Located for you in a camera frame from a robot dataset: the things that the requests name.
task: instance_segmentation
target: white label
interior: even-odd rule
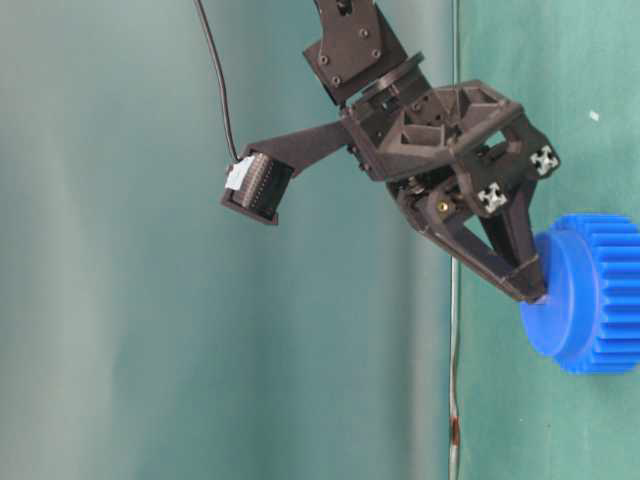
[[[231,172],[229,172],[229,176],[227,177],[227,183],[225,184],[225,188],[230,188],[231,190],[235,190],[236,192],[242,188],[242,182],[244,181],[244,177],[247,176],[251,165],[253,165],[253,161],[256,159],[253,155],[245,158],[241,162],[236,163]]]

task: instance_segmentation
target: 3d printed part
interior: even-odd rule
[[[640,361],[637,227],[617,215],[567,215],[536,246],[549,291],[520,307],[533,347],[575,374],[632,370]]]
[[[323,36],[304,55],[339,120],[232,153],[222,204],[275,225],[289,180],[346,147],[417,232],[514,300],[543,297],[529,205],[560,167],[549,139],[522,105],[480,81],[432,87],[423,55],[407,55],[373,0],[314,3]],[[474,217],[488,242],[467,227]]]

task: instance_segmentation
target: black cable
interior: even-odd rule
[[[211,26],[209,25],[209,19],[207,13],[204,10],[201,0],[193,0],[196,10],[198,11],[198,17],[200,17],[200,23],[202,29],[207,37],[207,45],[209,46],[209,53],[213,59],[213,66],[216,70],[216,76],[218,77],[218,89],[220,91],[220,106],[222,107],[222,119],[224,122],[224,134],[227,139],[227,148],[229,154],[233,158],[234,163],[239,161],[238,151],[236,150],[235,142],[233,141],[233,133],[231,131],[231,115],[229,114],[229,98],[227,95],[227,84],[224,80],[224,73],[222,72],[222,62],[220,62],[220,55],[218,55],[218,49],[216,48],[216,42],[213,40],[213,34],[211,33]]]

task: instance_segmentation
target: blue gear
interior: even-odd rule
[[[536,237],[549,293],[521,304],[533,347],[577,374],[640,362],[640,233],[617,215],[573,214]]]

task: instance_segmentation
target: green backdrop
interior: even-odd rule
[[[311,0],[206,5],[239,143],[336,118]],[[0,478],[445,478],[448,259],[345,154],[219,207],[217,102],[190,0],[0,0]]]
[[[574,211],[640,221],[638,18],[632,0],[461,1],[462,79],[524,103],[564,161],[534,199],[536,230]],[[637,372],[563,373],[468,271],[461,314],[463,480],[636,478]]]

